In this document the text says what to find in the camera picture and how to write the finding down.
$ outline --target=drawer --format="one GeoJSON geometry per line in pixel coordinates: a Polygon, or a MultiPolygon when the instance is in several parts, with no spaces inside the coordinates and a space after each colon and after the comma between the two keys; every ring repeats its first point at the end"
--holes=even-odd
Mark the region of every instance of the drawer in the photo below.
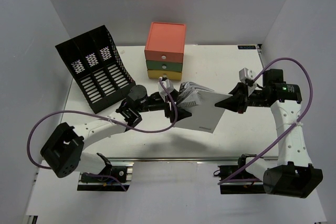
{"type": "Polygon", "coordinates": [[[148,70],[165,70],[165,71],[174,71],[174,72],[182,72],[182,63],[177,62],[162,62],[155,60],[147,60],[146,61],[148,70]]]}
{"type": "Polygon", "coordinates": [[[148,77],[158,79],[159,77],[167,77],[170,80],[181,81],[182,73],[164,70],[148,70],[148,77]]]}
{"type": "Polygon", "coordinates": [[[153,22],[145,47],[146,60],[183,62],[186,25],[153,22]]]}

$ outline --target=black label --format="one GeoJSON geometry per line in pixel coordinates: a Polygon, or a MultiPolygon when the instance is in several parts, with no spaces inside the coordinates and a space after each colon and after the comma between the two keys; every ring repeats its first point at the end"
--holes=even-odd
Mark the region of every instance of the black label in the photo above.
{"type": "Polygon", "coordinates": [[[238,46],[238,49],[242,49],[242,50],[251,50],[251,49],[256,49],[256,46],[240,45],[240,46],[238,46]]]}

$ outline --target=gray wall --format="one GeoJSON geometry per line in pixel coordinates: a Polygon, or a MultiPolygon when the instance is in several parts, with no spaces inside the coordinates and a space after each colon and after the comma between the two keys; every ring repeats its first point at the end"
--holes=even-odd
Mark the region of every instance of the gray wall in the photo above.
{"type": "MultiPolygon", "coordinates": [[[[68,39],[50,0],[0,0],[0,216],[22,222],[36,168],[26,141],[43,115],[64,107],[70,76],[54,45],[68,39]]],[[[44,123],[33,157],[58,118],[44,123]]]]}
{"type": "MultiPolygon", "coordinates": [[[[313,104],[304,123],[307,150],[324,180],[318,194],[328,223],[336,223],[336,0],[287,0],[264,45],[264,61],[293,57],[308,70],[313,87],[313,104]]],[[[307,101],[308,85],[292,63],[279,64],[285,78],[297,83],[307,101]]]]}
{"type": "Polygon", "coordinates": [[[51,0],[71,37],[105,24],[119,45],[144,45],[150,22],[187,24],[187,44],[262,43],[285,0],[51,0]]]}

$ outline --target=green drawer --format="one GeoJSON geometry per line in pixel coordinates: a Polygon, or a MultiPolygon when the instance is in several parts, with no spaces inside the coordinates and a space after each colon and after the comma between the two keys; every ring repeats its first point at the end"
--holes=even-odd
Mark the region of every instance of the green drawer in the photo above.
{"type": "Polygon", "coordinates": [[[166,71],[182,72],[183,64],[176,62],[147,60],[146,65],[148,70],[166,70],[166,71]]]}

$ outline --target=white table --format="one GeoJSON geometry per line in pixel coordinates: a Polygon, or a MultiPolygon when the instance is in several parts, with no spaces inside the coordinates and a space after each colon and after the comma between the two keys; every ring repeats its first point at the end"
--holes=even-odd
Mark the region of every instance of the white table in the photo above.
{"type": "MultiPolygon", "coordinates": [[[[126,69],[148,93],[157,91],[156,81],[146,74],[144,47],[119,47],[126,69]]],[[[238,82],[238,71],[256,72],[261,63],[256,50],[237,46],[186,46],[183,81],[191,80],[221,92],[238,82]]],[[[103,111],[111,113],[118,104],[103,111]]],[[[68,110],[90,112],[75,82],[66,105],[68,110]]],[[[143,113],[143,129],[169,125],[163,112],[143,113]]],[[[91,120],[65,114],[72,124],[91,120]]],[[[243,115],[226,111],[214,134],[171,129],[162,134],[127,132],[90,146],[86,151],[110,157],[227,157],[258,153],[276,137],[269,109],[248,108],[243,115]]],[[[269,155],[277,155],[277,148],[269,155]]],[[[124,192],[76,191],[79,173],[58,179],[53,171],[40,170],[27,209],[38,215],[37,224],[102,223],[297,223],[325,221],[314,191],[308,199],[271,195],[220,195],[216,164],[192,162],[139,162],[124,192]]]]}
{"type": "MultiPolygon", "coordinates": [[[[147,88],[148,94],[157,92],[157,80],[149,79],[146,71],[144,47],[118,47],[125,68],[137,82],[147,88]]],[[[185,46],[182,81],[193,81],[217,92],[230,92],[239,82],[242,68],[258,73],[261,62],[257,50],[238,50],[237,46],[185,46]]],[[[174,82],[178,90],[180,82],[174,82]]],[[[108,115],[120,103],[102,111],[108,115]]],[[[76,82],[72,82],[66,110],[92,112],[76,82]]],[[[170,122],[163,111],[142,113],[140,129],[157,130],[170,122]]],[[[76,114],[65,114],[69,125],[93,119],[76,114]]],[[[225,111],[213,134],[173,128],[160,134],[129,131],[114,135],[94,145],[87,152],[101,152],[106,157],[223,157],[257,154],[276,138],[270,108],[248,108],[243,115],[225,111]]],[[[275,147],[268,155],[277,156],[275,147]]]]}

